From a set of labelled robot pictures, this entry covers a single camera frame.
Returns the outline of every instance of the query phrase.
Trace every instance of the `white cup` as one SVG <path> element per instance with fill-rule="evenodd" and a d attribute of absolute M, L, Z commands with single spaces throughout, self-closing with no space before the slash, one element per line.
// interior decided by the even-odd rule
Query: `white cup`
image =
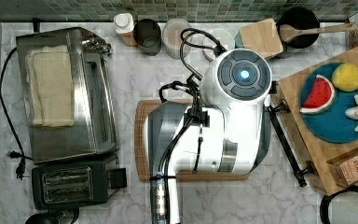
<path fill-rule="evenodd" d="M 186 28 L 191 28 L 187 21 L 182 19 L 173 19 L 168 21 L 162 30 L 162 42 L 166 46 L 168 55 L 174 59 L 180 59 L 180 46 L 182 44 L 180 34 Z M 184 58 L 190 53 L 190 50 L 191 47 L 189 45 L 184 45 Z"/>

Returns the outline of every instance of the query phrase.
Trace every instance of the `white marble countertop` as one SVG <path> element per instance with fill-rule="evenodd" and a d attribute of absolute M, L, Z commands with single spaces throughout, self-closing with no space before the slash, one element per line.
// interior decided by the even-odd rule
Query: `white marble countertop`
<path fill-rule="evenodd" d="M 195 28 L 208 30 L 225 28 L 235 35 L 246 23 L 194 23 Z M 140 100 L 158 99 L 161 85 L 174 80 L 185 81 L 189 72 L 180 60 L 168 56 L 164 47 L 154 57 L 139 49 L 127 47 L 115 34 L 113 23 L 42 23 L 41 32 L 81 26 L 111 43 L 114 53 L 109 58 L 109 76 L 119 133 L 120 163 L 127 168 L 128 187 L 121 189 L 109 203 L 85 207 L 77 223 L 149 223 L 149 186 L 138 179 L 134 158 L 133 133 L 135 109 Z M 33 32 L 31 23 L 2 23 L 3 64 L 8 53 L 16 47 L 15 37 Z M 288 77 L 311 65 L 346 51 L 343 33 L 321 35 L 318 41 L 296 56 L 269 61 L 273 79 Z M 209 61 L 200 49 L 192 49 L 186 61 L 202 74 Z M 168 97 L 182 93 L 170 91 Z M 27 155 L 31 154 L 22 100 L 21 78 L 17 53 L 8 65 L 4 80 L 4 99 L 9 115 L 20 136 Z M 0 224 L 24 223 L 34 214 L 31 179 L 16 179 L 18 160 L 6 154 L 18 146 L 0 107 Z M 28 162 L 26 174 L 33 165 Z M 186 223 L 321 223 L 319 203 L 323 197 L 311 187 L 300 188 L 285 157 L 275 132 L 270 150 L 262 164 L 248 180 L 241 182 L 180 183 L 183 201 L 183 222 Z"/>

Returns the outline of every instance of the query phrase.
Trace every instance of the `wooden spoon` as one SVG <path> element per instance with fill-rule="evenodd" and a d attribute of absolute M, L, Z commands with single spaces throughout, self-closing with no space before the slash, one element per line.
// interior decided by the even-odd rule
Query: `wooden spoon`
<path fill-rule="evenodd" d="M 291 25 L 283 24 L 279 27 L 279 33 L 281 35 L 281 39 L 284 42 L 289 42 L 293 38 L 299 35 L 317 35 L 324 33 L 335 33 L 335 32 L 344 32 L 344 31 L 352 31 L 357 29 L 356 23 L 346 23 L 335 26 L 327 26 L 321 28 L 314 28 L 309 30 L 297 30 Z"/>

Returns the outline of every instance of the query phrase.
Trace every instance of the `label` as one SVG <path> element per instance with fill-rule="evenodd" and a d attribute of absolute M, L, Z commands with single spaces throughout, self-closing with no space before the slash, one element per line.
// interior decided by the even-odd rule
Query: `label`
<path fill-rule="evenodd" d="M 344 174 L 348 185 L 358 181 L 358 156 L 343 162 L 339 165 L 339 168 Z"/>

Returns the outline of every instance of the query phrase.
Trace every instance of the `toaster oven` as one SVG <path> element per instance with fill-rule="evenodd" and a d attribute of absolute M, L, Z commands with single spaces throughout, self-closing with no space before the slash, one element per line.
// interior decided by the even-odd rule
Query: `toaster oven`
<path fill-rule="evenodd" d="M 29 123 L 34 163 L 65 161 L 118 148 L 107 55 L 111 46 L 96 34 L 79 27 L 16 38 L 22 91 Z M 31 88 L 26 56 L 30 50 L 66 46 L 73 81 L 74 125 L 46 129 L 32 125 Z"/>

